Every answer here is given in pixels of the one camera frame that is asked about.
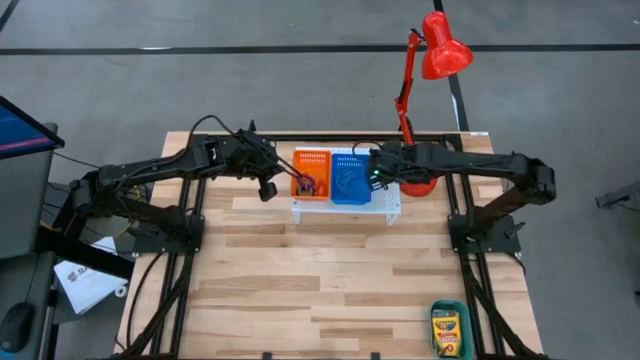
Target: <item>plastic basket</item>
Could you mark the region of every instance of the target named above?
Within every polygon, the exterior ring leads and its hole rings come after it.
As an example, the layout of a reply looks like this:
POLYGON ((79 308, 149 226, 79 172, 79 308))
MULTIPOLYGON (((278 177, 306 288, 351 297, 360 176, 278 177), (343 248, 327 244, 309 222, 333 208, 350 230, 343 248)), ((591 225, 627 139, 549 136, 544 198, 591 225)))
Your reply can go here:
POLYGON ((331 201, 340 205, 364 205, 371 201, 368 162, 369 155, 331 156, 331 201))
POLYGON ((431 349, 434 354, 438 354, 434 340, 433 325, 431 324, 431 314, 434 309, 455 309, 460 316, 460 335, 462 338, 462 351, 460 357, 453 358, 450 356, 438 356, 439 359, 461 359, 471 360, 473 357, 473 332, 471 331, 471 318, 469 317, 469 309, 464 303, 456 300, 437 300, 429 309, 429 332, 431 333, 431 349))
POLYGON ((298 196, 298 183, 291 179, 291 196, 300 200, 329 200, 331 181, 331 152, 317 150, 296 150, 293 152, 293 167, 315 181, 314 196, 298 196))

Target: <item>white rack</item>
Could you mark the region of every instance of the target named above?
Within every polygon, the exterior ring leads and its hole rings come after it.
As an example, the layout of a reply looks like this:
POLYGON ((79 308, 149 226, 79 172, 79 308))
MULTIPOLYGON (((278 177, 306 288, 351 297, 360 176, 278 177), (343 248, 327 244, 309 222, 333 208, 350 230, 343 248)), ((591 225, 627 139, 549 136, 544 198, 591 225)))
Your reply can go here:
MULTIPOLYGON (((296 147, 296 150, 323 150, 331 154, 351 154, 351 148, 325 148, 325 147, 296 147)), ((357 148, 356 154, 367 155, 369 148, 357 148)), ((389 184, 387 190, 376 190, 371 193, 371 201, 364 205, 338 205, 331 199, 326 201, 309 201, 293 199, 291 212, 296 224, 300 224, 303 213, 331 213, 331 214, 384 214, 387 217, 387 225, 393 225, 402 213, 400 201, 400 186, 396 183, 389 184)))

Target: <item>wooden table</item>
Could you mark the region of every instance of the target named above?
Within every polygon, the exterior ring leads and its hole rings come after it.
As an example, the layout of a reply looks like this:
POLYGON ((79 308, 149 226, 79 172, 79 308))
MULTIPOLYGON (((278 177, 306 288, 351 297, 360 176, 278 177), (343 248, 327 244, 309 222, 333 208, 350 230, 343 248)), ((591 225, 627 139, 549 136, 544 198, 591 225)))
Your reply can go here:
MULTIPOLYGON (((493 152, 486 134, 461 135, 465 151, 493 152)), ((163 156, 176 153, 186 137, 168 133, 163 156)), ((277 149, 291 161, 296 146, 351 144, 281 141, 277 149)), ((470 180, 479 205, 502 192, 499 179, 470 180)), ((446 225, 445 182, 426 198, 403 195, 402 215, 393 226, 385 225, 384 215, 332 214, 303 214, 295 225, 289 178, 281 174, 274 182, 279 195, 267 203, 258 198, 256 181, 207 183, 206 231, 195 257, 180 358, 259 358, 263 351, 275 358, 369 358, 371 352, 382 358, 436 358, 428 340, 429 306, 437 299, 465 301, 446 225)), ((176 204, 179 193, 180 180, 158 182, 152 203, 176 204)), ((462 198, 459 203, 464 210, 462 198)), ((122 343, 132 294, 152 258, 136 261, 118 334, 122 343)), ((499 310, 525 344, 541 352, 522 269, 506 255, 490 254, 487 260, 499 310)), ((165 263, 166 255, 144 284, 134 335, 158 306, 165 263)), ((481 319, 492 352, 483 311, 481 319)), ((170 313, 163 351, 172 323, 170 313)))

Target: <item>white paper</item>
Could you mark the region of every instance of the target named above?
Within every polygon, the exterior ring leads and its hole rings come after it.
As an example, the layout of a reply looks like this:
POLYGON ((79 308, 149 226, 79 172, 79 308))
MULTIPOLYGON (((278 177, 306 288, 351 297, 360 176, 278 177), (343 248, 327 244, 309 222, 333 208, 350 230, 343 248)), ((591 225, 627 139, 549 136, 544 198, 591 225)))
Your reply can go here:
MULTIPOLYGON (((116 255, 113 237, 107 236, 95 242, 93 247, 116 255)), ((76 314, 80 315, 109 296, 127 280, 89 269, 70 261, 63 261, 54 267, 60 284, 76 314)))

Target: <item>lamp base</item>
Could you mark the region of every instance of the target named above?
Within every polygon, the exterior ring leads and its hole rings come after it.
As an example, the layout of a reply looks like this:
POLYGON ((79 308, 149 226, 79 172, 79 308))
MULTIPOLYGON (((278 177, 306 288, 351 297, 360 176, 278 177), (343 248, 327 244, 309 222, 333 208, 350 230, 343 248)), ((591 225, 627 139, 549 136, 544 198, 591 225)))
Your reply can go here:
POLYGON ((429 195, 437 183, 438 180, 433 179, 428 184, 400 184, 400 191, 405 195, 423 197, 429 195))

